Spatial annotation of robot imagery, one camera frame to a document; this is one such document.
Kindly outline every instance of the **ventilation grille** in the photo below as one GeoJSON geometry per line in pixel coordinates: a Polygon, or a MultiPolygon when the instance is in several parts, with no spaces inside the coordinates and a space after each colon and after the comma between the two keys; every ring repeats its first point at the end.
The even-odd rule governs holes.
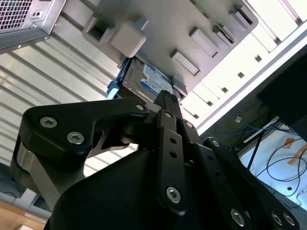
{"type": "Polygon", "coordinates": [[[0,31],[21,27],[33,0],[0,0],[0,31]]]}

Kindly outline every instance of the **ridged metal surface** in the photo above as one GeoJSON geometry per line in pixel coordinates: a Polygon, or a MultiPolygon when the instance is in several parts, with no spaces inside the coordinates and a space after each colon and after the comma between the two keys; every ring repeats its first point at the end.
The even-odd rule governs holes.
{"type": "MultiPolygon", "coordinates": [[[[97,1],[67,2],[49,40],[0,55],[0,157],[9,164],[22,114],[30,107],[106,100],[116,64],[85,41],[82,29],[97,1]]],[[[135,150],[135,146],[89,159],[90,175],[135,150]]]]}
{"type": "MultiPolygon", "coordinates": [[[[2,163],[10,163],[26,109],[37,105],[106,100],[107,85],[119,69],[82,36],[98,3],[99,0],[67,1],[50,39],[0,55],[2,163]]],[[[265,23],[258,25],[253,34],[182,102],[186,118],[195,126],[212,114],[231,92],[247,82],[261,68],[262,61],[270,56],[276,43],[265,28],[265,23]]],[[[90,175],[135,149],[136,146],[131,146],[90,158],[86,162],[85,174],[90,175]]]]}

